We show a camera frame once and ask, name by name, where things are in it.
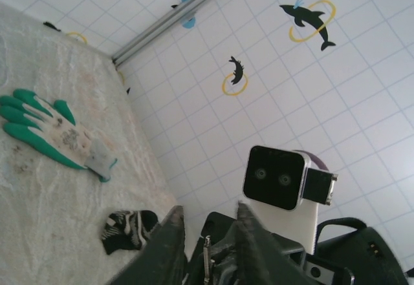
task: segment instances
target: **dolphin sticker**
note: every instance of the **dolphin sticker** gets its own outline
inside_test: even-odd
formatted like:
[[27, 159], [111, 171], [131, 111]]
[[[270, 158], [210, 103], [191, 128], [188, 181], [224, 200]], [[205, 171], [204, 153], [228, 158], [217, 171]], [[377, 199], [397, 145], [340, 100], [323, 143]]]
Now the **dolphin sticker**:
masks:
[[294, 17], [295, 24], [300, 27], [304, 27], [303, 22], [312, 25], [323, 39], [321, 51], [324, 51], [328, 46], [336, 46], [335, 43], [329, 41], [328, 30], [326, 24], [320, 19], [324, 12], [312, 11], [308, 8], [300, 7], [303, 0], [297, 0], [295, 5], [280, 5], [280, 7], [290, 16]]
[[242, 64], [240, 64], [240, 61], [236, 60], [233, 56], [231, 56], [230, 60], [228, 61], [235, 64], [235, 70], [233, 72], [234, 79], [231, 81], [233, 85], [235, 85], [236, 83], [241, 81], [241, 79], [243, 78], [243, 69], [245, 67], [242, 66]]

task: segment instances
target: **black dolphin decal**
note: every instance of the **black dolphin decal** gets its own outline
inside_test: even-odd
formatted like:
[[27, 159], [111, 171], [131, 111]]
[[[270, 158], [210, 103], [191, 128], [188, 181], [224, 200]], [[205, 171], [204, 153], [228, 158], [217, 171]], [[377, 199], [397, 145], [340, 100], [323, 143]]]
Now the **black dolphin decal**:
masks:
[[56, 28], [52, 23], [50, 23], [49, 21], [45, 21], [43, 22], [43, 25], [48, 26], [49, 28], [52, 28], [53, 30], [56, 30], [58, 32], [61, 32], [61, 30], [59, 30], [58, 28]]
[[233, 62], [235, 64], [235, 70], [233, 72], [234, 79], [232, 80], [233, 85], [235, 85], [243, 78], [243, 69], [245, 67], [242, 66], [242, 64], [240, 64], [240, 61], [236, 60], [233, 56], [228, 61]]
[[[295, 24], [297, 26], [305, 26], [303, 21], [312, 25], [316, 30], [319, 30], [321, 26], [323, 26], [324, 22], [319, 18], [320, 15], [323, 15], [324, 12], [313, 12], [308, 8], [303, 8], [300, 6], [293, 6], [293, 5], [280, 5], [281, 8], [290, 16], [295, 18]], [[326, 26], [323, 27], [319, 34], [323, 38], [323, 43], [321, 46], [321, 50], [324, 51], [328, 46], [336, 46], [335, 43], [328, 41], [328, 31]]]

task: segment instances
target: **camera lens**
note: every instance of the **camera lens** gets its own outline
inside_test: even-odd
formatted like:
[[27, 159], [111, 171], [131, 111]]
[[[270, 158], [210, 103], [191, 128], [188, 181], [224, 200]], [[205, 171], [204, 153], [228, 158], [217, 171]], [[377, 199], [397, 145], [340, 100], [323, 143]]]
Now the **camera lens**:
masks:
[[262, 180], [266, 177], [266, 170], [265, 169], [257, 169], [254, 173], [258, 180]]
[[291, 181], [292, 180], [291, 180], [291, 178], [288, 174], [283, 174], [283, 175], [279, 176], [279, 183], [282, 186], [289, 186]]

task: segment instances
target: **gardening glove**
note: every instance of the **gardening glove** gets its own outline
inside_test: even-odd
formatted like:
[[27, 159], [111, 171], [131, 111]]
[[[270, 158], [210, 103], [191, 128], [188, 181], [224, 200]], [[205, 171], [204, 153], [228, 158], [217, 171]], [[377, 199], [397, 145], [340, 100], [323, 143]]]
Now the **gardening glove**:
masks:
[[89, 168], [101, 182], [111, 179], [116, 158], [75, 121], [66, 101], [52, 106], [32, 91], [16, 89], [13, 96], [0, 96], [0, 116], [9, 121], [3, 125], [7, 134], [40, 153], [74, 169]]

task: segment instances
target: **black and white sock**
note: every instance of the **black and white sock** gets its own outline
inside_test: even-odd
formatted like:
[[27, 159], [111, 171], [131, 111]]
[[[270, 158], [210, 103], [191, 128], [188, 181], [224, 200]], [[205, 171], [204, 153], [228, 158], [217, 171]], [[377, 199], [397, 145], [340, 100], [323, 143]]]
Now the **black and white sock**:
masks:
[[141, 250], [158, 225], [152, 211], [117, 211], [108, 216], [102, 243], [108, 255], [118, 249]]

